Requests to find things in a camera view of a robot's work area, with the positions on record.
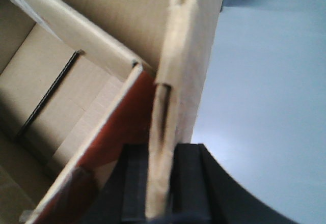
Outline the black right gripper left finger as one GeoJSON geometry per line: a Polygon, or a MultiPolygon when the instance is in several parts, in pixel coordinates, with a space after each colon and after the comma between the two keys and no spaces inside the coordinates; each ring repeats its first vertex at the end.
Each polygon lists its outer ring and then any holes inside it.
{"type": "Polygon", "coordinates": [[[126,145],[102,189],[102,223],[145,223],[146,144],[126,145]]]}

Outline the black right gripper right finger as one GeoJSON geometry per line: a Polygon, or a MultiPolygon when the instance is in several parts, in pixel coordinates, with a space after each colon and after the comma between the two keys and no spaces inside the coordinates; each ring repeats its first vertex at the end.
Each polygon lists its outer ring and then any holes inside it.
{"type": "Polygon", "coordinates": [[[264,223],[263,204],[236,183],[203,144],[179,144],[169,223],[264,223]]]}

